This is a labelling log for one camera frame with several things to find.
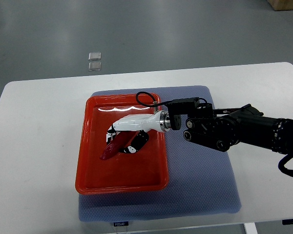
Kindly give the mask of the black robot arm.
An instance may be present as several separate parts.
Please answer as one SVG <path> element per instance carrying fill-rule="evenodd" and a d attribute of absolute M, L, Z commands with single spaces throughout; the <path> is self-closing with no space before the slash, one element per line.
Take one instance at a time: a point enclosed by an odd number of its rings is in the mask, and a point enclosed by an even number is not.
<path fill-rule="evenodd" d="M 241 108 L 213 109 L 199 97 L 175 99 L 165 104 L 170 127 L 186 129 L 184 139 L 221 152 L 240 142 L 284 154 L 279 170 L 293 177 L 293 119 L 265 117 L 247 104 Z"/>

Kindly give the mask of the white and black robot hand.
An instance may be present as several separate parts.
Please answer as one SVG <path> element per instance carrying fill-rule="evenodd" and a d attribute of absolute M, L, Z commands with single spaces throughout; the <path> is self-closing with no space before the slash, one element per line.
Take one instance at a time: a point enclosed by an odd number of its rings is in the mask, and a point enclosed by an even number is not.
<path fill-rule="evenodd" d="M 132 114 L 127 115 L 114 122 L 106 133 L 106 144 L 111 142 L 121 133 L 133 133 L 135 137 L 129 146 L 120 147 L 118 150 L 124 154 L 138 152 L 149 140 L 148 132 L 155 130 L 160 133 L 171 129 L 169 114 L 167 111 L 158 111 L 154 114 Z"/>

